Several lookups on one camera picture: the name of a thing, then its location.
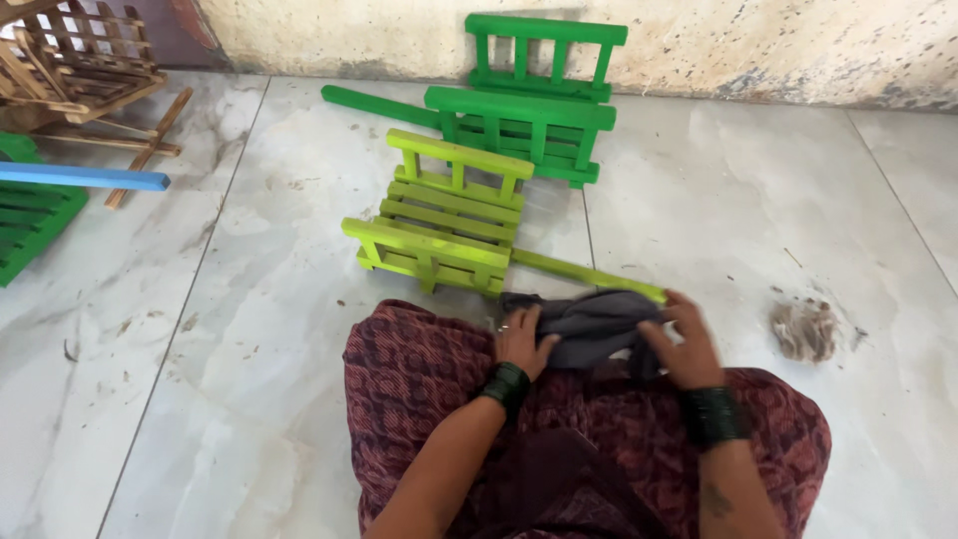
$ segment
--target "wall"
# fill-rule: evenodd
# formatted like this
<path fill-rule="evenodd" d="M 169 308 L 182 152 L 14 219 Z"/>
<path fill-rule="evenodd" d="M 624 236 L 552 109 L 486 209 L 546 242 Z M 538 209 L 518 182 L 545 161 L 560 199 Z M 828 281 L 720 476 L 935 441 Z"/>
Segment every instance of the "wall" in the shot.
<path fill-rule="evenodd" d="M 618 92 L 958 111 L 958 0 L 198 0 L 242 71 L 459 82 L 470 12 L 629 26 Z M 496 42 L 503 61 L 508 44 Z M 551 44 L 539 49 L 548 69 Z M 588 78 L 597 47 L 570 51 Z"/>

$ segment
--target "person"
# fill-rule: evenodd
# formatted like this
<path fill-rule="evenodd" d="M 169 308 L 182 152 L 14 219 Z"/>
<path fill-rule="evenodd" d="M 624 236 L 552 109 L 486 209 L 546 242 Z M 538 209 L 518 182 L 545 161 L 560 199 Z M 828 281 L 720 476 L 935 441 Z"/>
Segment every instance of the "person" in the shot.
<path fill-rule="evenodd" d="M 723 369 L 695 303 L 667 298 L 682 342 L 639 324 L 668 370 L 644 387 L 546 369 L 558 338 L 536 345 L 537 306 L 494 339 L 380 303 L 343 356 L 363 536 L 800 537 L 824 416 L 766 371 Z"/>

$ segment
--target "left hand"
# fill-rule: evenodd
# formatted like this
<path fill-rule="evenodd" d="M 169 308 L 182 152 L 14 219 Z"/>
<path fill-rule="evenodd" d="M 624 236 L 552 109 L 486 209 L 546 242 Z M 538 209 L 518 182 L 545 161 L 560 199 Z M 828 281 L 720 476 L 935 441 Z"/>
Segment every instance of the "left hand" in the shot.
<path fill-rule="evenodd" d="M 550 335 L 536 349 L 536 324 L 541 313 L 538 305 L 512 311 L 495 340 L 495 362 L 515 364 L 525 371 L 530 382 L 542 373 L 549 353 L 560 340 L 558 335 Z"/>

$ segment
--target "patterned fabric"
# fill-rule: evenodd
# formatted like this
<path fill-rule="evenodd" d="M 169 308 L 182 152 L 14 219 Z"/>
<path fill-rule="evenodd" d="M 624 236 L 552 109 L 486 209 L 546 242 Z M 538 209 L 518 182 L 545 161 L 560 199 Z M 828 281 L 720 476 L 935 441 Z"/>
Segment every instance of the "patterned fabric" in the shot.
<path fill-rule="evenodd" d="M 354 326 L 343 359 L 353 468 L 362 487 L 360 531 L 389 501 L 433 429 L 482 388 L 493 349 L 488 331 L 397 300 L 383 301 Z M 726 369 L 726 378 L 749 412 L 753 455 L 768 496 L 787 536 L 798 538 L 828 467 L 832 439 L 825 417 L 766 371 Z M 581 434 L 618 464 L 670 536 L 698 536 L 697 452 L 686 440 L 674 388 L 665 379 L 637 387 L 620 377 L 599 381 L 581 371 L 547 370 L 516 424 L 493 444 L 449 537 L 473 536 L 487 524 L 480 503 L 488 472 L 516 437 L 551 429 Z M 580 509 L 573 512 L 588 513 Z"/>

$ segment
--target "bangle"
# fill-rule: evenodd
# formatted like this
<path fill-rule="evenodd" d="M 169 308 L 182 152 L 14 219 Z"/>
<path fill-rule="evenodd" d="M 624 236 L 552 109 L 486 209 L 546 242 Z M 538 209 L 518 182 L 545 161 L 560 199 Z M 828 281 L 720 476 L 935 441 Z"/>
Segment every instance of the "bangle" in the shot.
<path fill-rule="evenodd" d="M 519 415 L 522 401 L 529 392 L 529 375 L 515 363 L 500 363 L 492 374 L 492 379 L 486 384 L 479 396 L 494 399 L 506 409 L 509 420 Z"/>
<path fill-rule="evenodd" d="M 724 441 L 752 437 L 748 416 L 729 386 L 682 391 L 678 402 L 689 441 L 702 450 Z"/>

